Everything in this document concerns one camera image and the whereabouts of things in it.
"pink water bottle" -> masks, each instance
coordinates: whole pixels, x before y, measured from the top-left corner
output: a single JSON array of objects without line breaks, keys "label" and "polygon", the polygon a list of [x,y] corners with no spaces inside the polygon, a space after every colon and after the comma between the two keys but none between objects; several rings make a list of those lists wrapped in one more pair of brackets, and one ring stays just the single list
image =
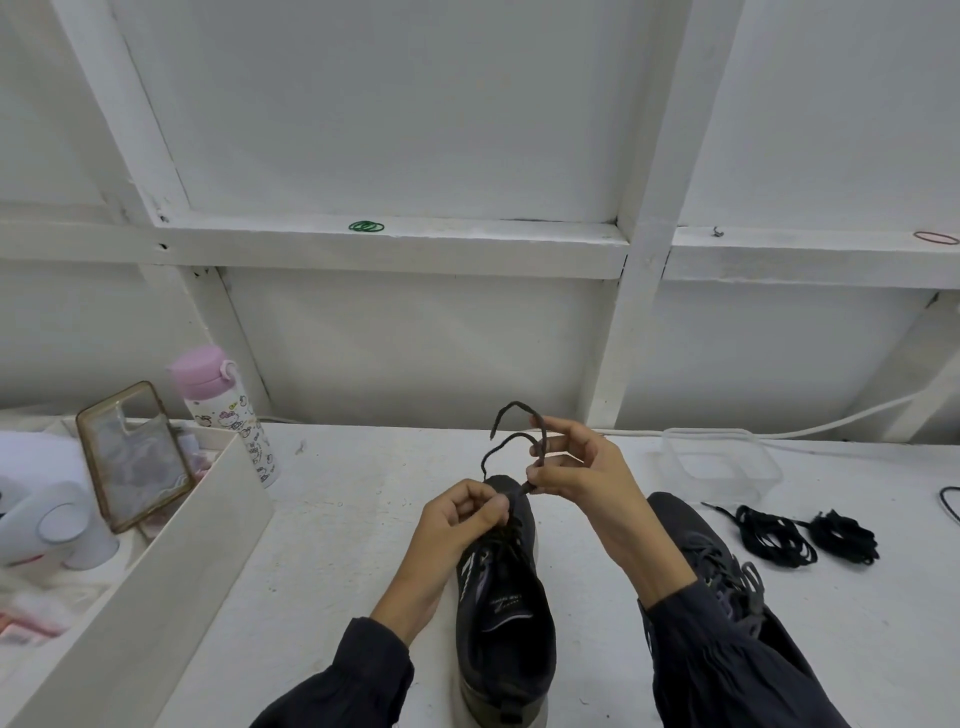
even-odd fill
[{"label": "pink water bottle", "polygon": [[263,487],[272,485],[280,467],[253,414],[236,363],[220,347],[209,345],[190,350],[167,369],[194,422],[239,432]]}]

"coiled shoelace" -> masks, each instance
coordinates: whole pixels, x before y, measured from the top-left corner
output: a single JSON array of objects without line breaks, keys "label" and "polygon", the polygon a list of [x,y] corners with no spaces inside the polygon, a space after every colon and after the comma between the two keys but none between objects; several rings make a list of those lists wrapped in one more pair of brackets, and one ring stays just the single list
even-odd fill
[{"label": "coiled shoelace", "polygon": [[874,532],[836,511],[821,513],[810,523],[796,523],[810,532],[810,539],[819,548],[852,564],[869,566],[880,558]]},{"label": "coiled shoelace", "polygon": [[[500,427],[500,421],[503,419],[503,416],[507,414],[507,412],[512,407],[518,407],[519,409],[522,409],[524,412],[527,412],[533,416],[534,420],[537,422],[537,426],[540,428],[540,435],[542,436],[542,439],[538,441],[537,438],[535,438],[533,435],[531,435],[528,432],[515,432],[514,434],[507,437],[502,443],[500,443],[495,448],[493,448],[490,452],[484,455],[483,460],[480,461],[480,470],[481,472],[483,472],[484,481],[487,480],[487,459],[491,455],[493,455],[495,452],[499,452],[500,450],[502,450],[507,445],[507,443],[511,442],[512,440],[515,440],[518,437],[522,437],[526,440],[529,440],[533,444],[534,452],[538,452],[540,454],[540,456],[537,458],[537,467],[538,468],[543,467],[544,459],[546,457],[546,425],[543,423],[543,417],[540,416],[540,413],[537,412],[537,410],[535,410],[529,404],[524,404],[521,401],[512,401],[506,407],[504,407],[499,412],[497,412],[496,419],[493,421],[493,427],[490,431],[490,439],[492,440],[496,436],[496,429]],[[533,489],[534,489],[534,486],[530,484],[529,480],[523,483],[523,486],[521,487],[521,490],[525,494],[530,493],[530,491],[532,491]]]},{"label": "coiled shoelace", "polygon": [[826,515],[820,513],[812,521],[805,522],[760,513],[745,505],[736,509],[736,515],[719,506],[704,505],[733,520],[740,530],[744,547],[777,566],[796,569],[815,564],[819,558],[817,549],[804,538],[797,525],[809,531],[810,539],[819,548],[852,564],[869,566],[880,558],[874,532],[836,511]]},{"label": "coiled shoelace", "polygon": [[744,547],[754,556],[789,569],[816,563],[817,549],[809,544],[790,519],[760,513],[746,505],[737,508],[736,515],[718,505],[704,505],[736,523]]}]

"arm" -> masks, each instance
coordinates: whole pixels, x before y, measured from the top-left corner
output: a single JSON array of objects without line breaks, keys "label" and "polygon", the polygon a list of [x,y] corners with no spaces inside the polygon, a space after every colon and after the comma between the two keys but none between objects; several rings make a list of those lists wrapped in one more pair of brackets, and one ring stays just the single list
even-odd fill
[{"label": "arm", "polygon": [[812,673],[728,620],[640,492],[620,449],[579,423],[544,421],[560,433],[548,438],[546,451],[563,454],[529,468],[527,478],[535,493],[579,506],[634,585],[664,726],[847,726]]},{"label": "arm", "polygon": [[252,728],[388,728],[413,681],[409,646],[437,611],[464,549],[508,518],[489,485],[463,480],[423,507],[407,553],[369,618],[354,619],[333,664],[274,702]]}]

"shoe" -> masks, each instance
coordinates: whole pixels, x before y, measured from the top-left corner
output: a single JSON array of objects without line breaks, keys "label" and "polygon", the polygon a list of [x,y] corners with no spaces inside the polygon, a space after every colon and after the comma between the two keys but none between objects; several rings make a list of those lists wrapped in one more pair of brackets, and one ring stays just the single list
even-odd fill
[{"label": "shoe", "polygon": [[[763,581],[751,562],[742,565],[723,540],[687,503],[669,493],[652,493],[647,502],[686,562],[716,595],[727,618],[751,637],[775,649],[788,663],[816,680],[813,669],[780,620],[763,602]],[[647,623],[647,643],[652,630]]]},{"label": "shoe", "polygon": [[510,520],[457,565],[459,693],[480,728],[544,725],[557,634],[537,577],[537,527],[519,483],[507,475],[486,482],[510,500]]}]

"shoelace loop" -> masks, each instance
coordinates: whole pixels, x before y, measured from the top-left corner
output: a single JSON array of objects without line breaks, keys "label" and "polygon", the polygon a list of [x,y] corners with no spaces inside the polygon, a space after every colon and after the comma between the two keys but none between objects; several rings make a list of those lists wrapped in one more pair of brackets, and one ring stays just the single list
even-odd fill
[{"label": "shoelace loop", "polygon": [[740,540],[754,556],[789,569],[817,562],[817,549],[804,538],[790,519],[761,513],[746,505],[737,508],[736,515],[718,505],[703,505],[724,514],[736,523],[740,529]]},{"label": "shoelace loop", "polygon": [[[546,425],[543,423],[543,417],[540,416],[540,413],[531,407],[529,404],[524,404],[521,401],[514,400],[510,402],[507,406],[500,409],[496,413],[496,419],[493,420],[493,427],[490,430],[490,439],[492,440],[496,436],[496,430],[500,427],[500,421],[503,419],[503,416],[507,414],[513,407],[522,409],[524,412],[531,415],[537,423],[537,426],[540,428],[541,439],[538,441],[533,435],[528,432],[515,432],[514,434],[507,437],[502,443],[493,448],[490,452],[483,456],[483,460],[480,461],[480,471],[483,473],[484,481],[487,480],[487,458],[493,455],[495,452],[500,451],[507,445],[507,443],[515,440],[518,437],[525,438],[529,440],[534,446],[534,452],[539,454],[537,458],[537,467],[542,468],[544,460],[546,458]],[[521,488],[524,494],[530,493],[533,490],[533,485],[530,484],[530,481],[523,483]]]}]

